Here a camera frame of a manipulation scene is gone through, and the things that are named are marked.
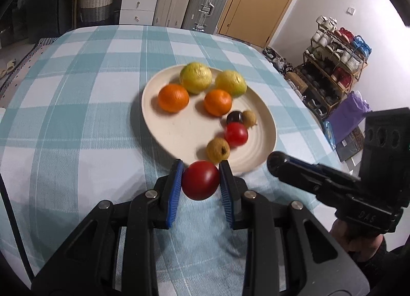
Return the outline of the right hand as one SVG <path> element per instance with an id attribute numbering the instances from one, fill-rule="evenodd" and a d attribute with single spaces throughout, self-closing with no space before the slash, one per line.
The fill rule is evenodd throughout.
<path id="1" fill-rule="evenodd" d="M 384 240 L 382 234 L 372 238 L 353 236 L 347 223 L 339 219 L 336 219 L 332 224 L 330 234 L 346 252 L 356 253 L 359 262 L 371 259 Z"/>

